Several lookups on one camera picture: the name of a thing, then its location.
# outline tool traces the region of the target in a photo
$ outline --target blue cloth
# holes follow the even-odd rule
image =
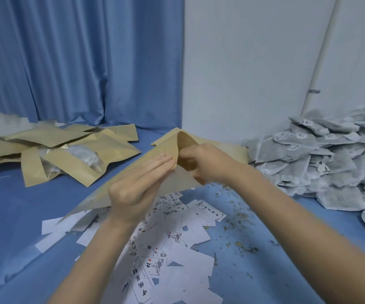
[[[183,0],[0,0],[0,112],[181,125]]]
[[[134,145],[143,153],[161,136],[146,130],[138,130],[138,135],[139,142]],[[68,175],[25,188],[19,163],[0,165],[0,274],[6,282],[0,288],[0,304],[46,303],[85,248],[76,243],[81,233],[70,233],[37,256],[32,245],[41,239],[41,221],[66,214],[140,156],[110,164],[104,177],[89,188]],[[323,304],[270,231],[235,192],[207,184],[183,194],[184,203],[203,199],[227,215],[207,230],[211,240],[195,248],[216,256],[210,290],[223,297],[224,304]],[[326,210],[315,199],[304,197],[296,201],[365,251],[365,224],[360,212]],[[236,241],[259,251],[245,251],[234,245]],[[17,274],[16,270],[31,260]]]

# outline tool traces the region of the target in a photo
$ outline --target hand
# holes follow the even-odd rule
[[[185,161],[185,169],[193,171],[194,178],[226,184],[229,173],[237,164],[240,164],[219,148],[208,143],[180,150],[178,160]]]
[[[161,153],[139,165],[109,187],[111,220],[122,227],[135,228],[145,217],[156,192],[173,168],[175,160]]]

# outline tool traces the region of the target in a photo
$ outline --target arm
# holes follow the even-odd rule
[[[171,155],[160,154],[111,184],[108,190],[110,215],[49,304],[99,303],[120,253],[174,164]]]
[[[233,188],[278,240],[326,303],[365,303],[365,253],[314,217],[249,165],[209,145],[180,151],[194,177]]]

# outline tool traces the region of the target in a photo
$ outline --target blue table surface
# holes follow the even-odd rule
[[[133,144],[143,153],[161,136],[139,129],[138,135],[139,142]],[[76,243],[82,233],[69,233],[39,255],[33,245],[43,238],[41,221],[67,214],[136,158],[110,164],[104,177],[89,188],[68,175],[25,188],[19,163],[0,165],[0,280],[6,282],[0,287],[0,303],[48,300],[85,247]],[[227,215],[207,230],[211,240],[196,248],[216,256],[210,290],[220,295],[224,304],[322,303],[269,230],[234,191],[207,184],[182,193],[184,203],[203,199]],[[296,201],[365,251],[365,224],[359,212],[326,210],[315,199],[304,197]]]

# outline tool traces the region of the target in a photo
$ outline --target curtain fold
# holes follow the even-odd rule
[[[0,0],[0,112],[181,125],[183,0]]]

